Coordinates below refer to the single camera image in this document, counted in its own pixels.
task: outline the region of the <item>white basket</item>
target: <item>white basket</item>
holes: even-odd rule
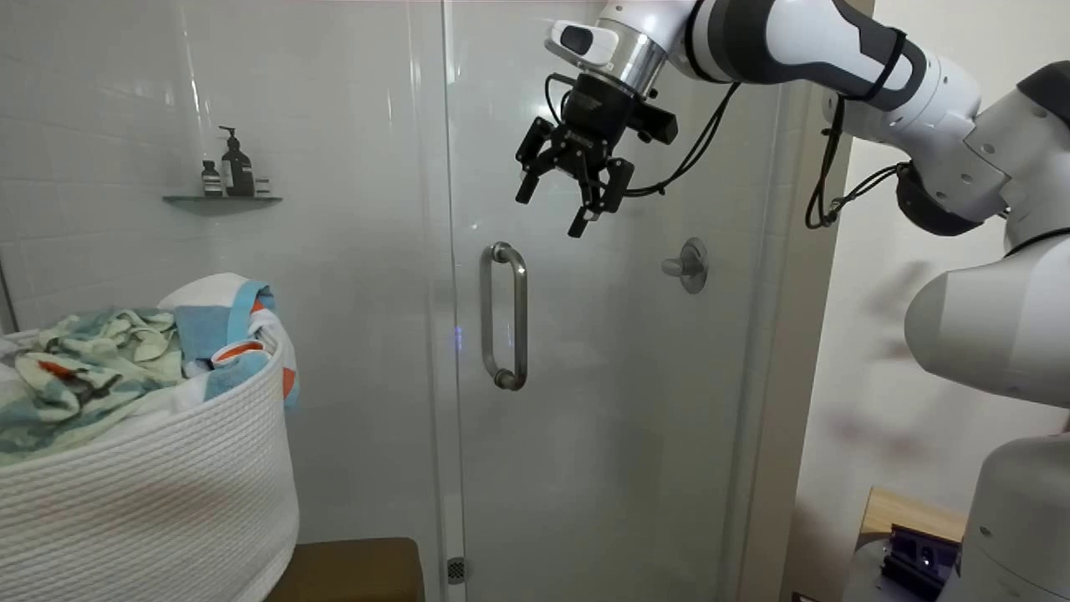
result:
[[[296,540],[280,356],[152,431],[0,469],[4,602],[263,599]]]

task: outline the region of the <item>shower enclosure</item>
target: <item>shower enclosure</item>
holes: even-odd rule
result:
[[[300,350],[306,540],[415,537],[432,602],[777,599],[828,270],[795,221],[821,100],[745,88],[687,181],[571,240],[577,183],[521,208],[511,154],[565,70],[548,21],[600,7],[0,0],[18,318],[259,273]],[[621,144],[640,183],[726,94],[660,91],[681,136]],[[280,202],[160,199],[218,124]]]

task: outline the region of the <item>door handle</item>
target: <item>door handle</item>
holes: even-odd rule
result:
[[[511,266],[511,370],[498,364],[495,350],[495,263]],[[527,263],[525,255],[506,240],[481,249],[481,364],[506,392],[527,385]]]

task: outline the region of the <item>shower shelf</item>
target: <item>shower shelf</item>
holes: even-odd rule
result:
[[[166,192],[165,196],[175,208],[194,209],[194,215],[239,215],[254,209],[263,202],[278,202],[280,196],[198,196],[198,192]]]

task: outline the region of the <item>glass shower door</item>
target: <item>glass shower door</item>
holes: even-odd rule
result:
[[[745,481],[735,441],[779,98],[744,94],[688,181],[571,240],[580,186],[546,178],[521,208],[511,154],[546,113],[543,78],[565,70],[543,49],[548,22],[597,8],[446,4],[467,602],[709,602],[733,581],[726,522]],[[675,168],[724,91],[670,73],[662,98],[681,140],[632,140],[640,183]],[[688,236],[709,249],[697,294],[666,270]]]

